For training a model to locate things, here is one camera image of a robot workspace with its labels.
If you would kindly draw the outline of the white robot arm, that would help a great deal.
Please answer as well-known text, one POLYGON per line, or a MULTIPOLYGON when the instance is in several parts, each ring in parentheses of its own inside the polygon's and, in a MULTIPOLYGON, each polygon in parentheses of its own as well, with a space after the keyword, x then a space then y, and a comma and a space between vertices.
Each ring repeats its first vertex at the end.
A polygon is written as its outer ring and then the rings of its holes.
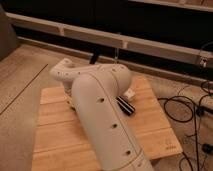
POLYGON ((154 171, 116 101, 132 82, 126 66, 76 67, 63 59, 50 74, 71 97, 102 171, 154 171))

